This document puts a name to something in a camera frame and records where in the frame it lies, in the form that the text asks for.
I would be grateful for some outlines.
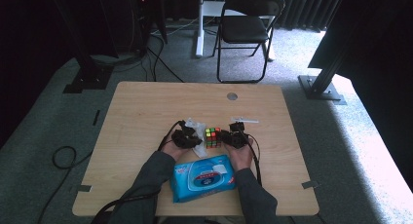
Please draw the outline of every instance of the person's arm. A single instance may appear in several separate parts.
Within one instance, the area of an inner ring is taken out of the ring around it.
[[[173,175],[175,162],[187,149],[178,148],[172,141],[161,151],[156,151],[142,166],[132,187],[122,196],[130,198],[159,191],[162,184]],[[116,205],[110,217],[110,224],[146,224],[153,223],[158,197]]]
[[[240,203],[247,224],[279,223],[276,216],[277,199],[258,184],[252,173],[252,153],[248,146],[236,149],[224,144],[235,171]]]

